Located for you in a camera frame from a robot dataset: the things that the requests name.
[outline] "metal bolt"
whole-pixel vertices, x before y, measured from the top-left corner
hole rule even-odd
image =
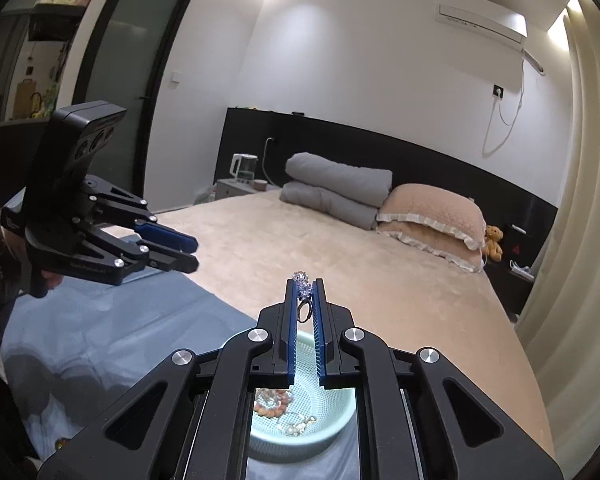
[[[347,328],[344,331],[344,337],[349,341],[360,341],[365,336],[365,332],[361,328]]]
[[[440,359],[440,354],[433,348],[423,348],[420,350],[420,358],[426,363],[435,363]]]
[[[249,339],[255,342],[264,341],[269,336],[269,332],[263,328],[254,328],[249,332]]]
[[[192,357],[193,355],[191,355],[191,352],[189,352],[189,350],[178,350],[177,352],[174,352],[171,356],[171,361],[173,361],[173,363],[177,365],[185,365],[191,361]]]

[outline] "gray blanket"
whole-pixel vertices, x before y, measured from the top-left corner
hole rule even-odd
[[[389,170],[356,168],[312,153],[296,153],[286,162],[285,171],[300,182],[376,208],[391,190],[392,172]]]
[[[361,204],[328,189],[308,186],[295,180],[285,184],[280,192],[280,200],[327,213],[367,231],[376,225],[377,207]]]
[[[74,436],[173,349],[211,351],[254,325],[179,272],[148,269],[120,286],[66,278],[42,300],[20,298],[0,351],[27,433],[44,460],[58,438]],[[356,435],[352,420],[329,448],[302,463],[250,458],[246,478],[357,479]]]

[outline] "beige bed sheet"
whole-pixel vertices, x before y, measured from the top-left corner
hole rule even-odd
[[[394,348],[439,349],[554,455],[538,384],[484,273],[280,202],[279,195],[227,198],[159,221],[198,239],[200,268],[190,277],[231,306],[257,318],[283,299],[296,270],[323,278],[328,301],[348,307],[357,326]],[[313,329],[310,322],[301,327]]]

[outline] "black door frame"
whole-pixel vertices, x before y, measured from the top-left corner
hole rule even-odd
[[[93,27],[93,32],[91,33],[89,43],[84,52],[80,71],[78,72],[75,83],[73,104],[83,103],[86,98],[87,87],[91,79],[91,72],[93,71],[96,55],[100,49],[100,43],[102,42],[104,33],[107,30],[107,25],[109,25],[109,20],[111,19],[118,2],[119,0],[107,0]],[[151,134],[151,125],[154,120],[154,111],[158,100],[158,92],[160,91],[160,83],[162,82],[164,68],[167,64],[173,41],[189,2],[190,0],[178,0],[173,8],[169,23],[165,28],[162,41],[156,52],[155,59],[157,62],[154,63],[149,74],[149,81],[144,90],[144,95],[138,96],[139,98],[142,98],[142,111],[138,123],[138,140],[136,142],[136,153],[134,155],[132,170],[132,189],[129,190],[138,196],[144,195],[144,172],[149,149],[149,136]]]

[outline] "glass panel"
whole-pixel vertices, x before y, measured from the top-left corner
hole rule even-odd
[[[91,72],[85,101],[104,99],[126,108],[126,116],[109,145],[94,158],[90,173],[129,191],[132,191],[142,97],[177,2],[119,0]]]

